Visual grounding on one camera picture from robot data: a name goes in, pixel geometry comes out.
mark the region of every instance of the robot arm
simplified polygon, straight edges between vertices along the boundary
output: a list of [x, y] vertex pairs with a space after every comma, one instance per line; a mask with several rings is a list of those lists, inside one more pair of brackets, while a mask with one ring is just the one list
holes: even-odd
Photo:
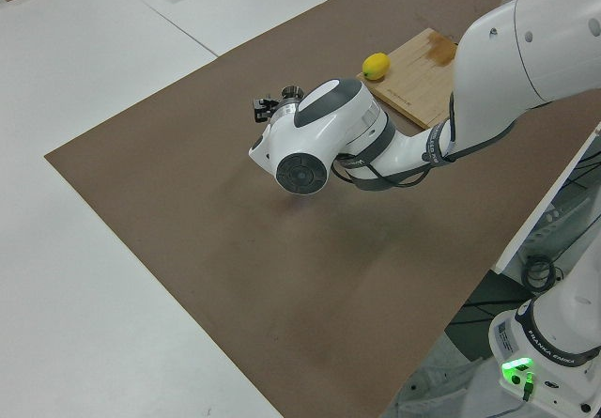
[[360, 189], [407, 186], [503, 137], [528, 110], [600, 87], [600, 20], [601, 0], [514, 0], [461, 39], [449, 119], [435, 128], [406, 136], [361, 82], [330, 80], [305, 98], [289, 87], [282, 101], [255, 101], [255, 118], [270, 122], [249, 154], [295, 194], [323, 188], [334, 161]]

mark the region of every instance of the wooden cutting board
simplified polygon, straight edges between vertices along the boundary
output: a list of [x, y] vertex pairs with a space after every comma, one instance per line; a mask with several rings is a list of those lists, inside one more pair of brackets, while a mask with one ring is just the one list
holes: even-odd
[[358, 77], [376, 97], [428, 129], [449, 116], [456, 47], [427, 28], [389, 54], [391, 67], [383, 80]]

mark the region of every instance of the brown paper sheet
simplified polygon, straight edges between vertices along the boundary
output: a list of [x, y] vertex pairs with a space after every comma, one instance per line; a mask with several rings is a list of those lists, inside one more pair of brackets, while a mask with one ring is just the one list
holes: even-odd
[[[598, 122], [534, 110], [418, 187], [281, 190], [247, 157], [252, 98], [352, 77], [500, 0], [331, 0], [47, 156], [286, 418], [376, 417]], [[405, 132], [411, 124], [397, 118]]]

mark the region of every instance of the green led indicator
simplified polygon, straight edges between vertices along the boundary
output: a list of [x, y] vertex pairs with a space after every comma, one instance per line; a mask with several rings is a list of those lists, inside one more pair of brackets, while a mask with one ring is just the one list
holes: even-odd
[[501, 368], [503, 371], [507, 371], [510, 369], [517, 368], [518, 366], [530, 365], [531, 363], [532, 363], [532, 359], [529, 359], [528, 357], [524, 357], [521, 359], [513, 360], [512, 362], [506, 362], [501, 365]]

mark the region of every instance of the lemon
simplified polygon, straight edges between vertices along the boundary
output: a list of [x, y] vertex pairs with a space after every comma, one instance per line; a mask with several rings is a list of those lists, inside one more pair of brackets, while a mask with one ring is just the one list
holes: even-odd
[[391, 66], [391, 59], [386, 54], [372, 54], [363, 61], [363, 77], [367, 80], [379, 80]]

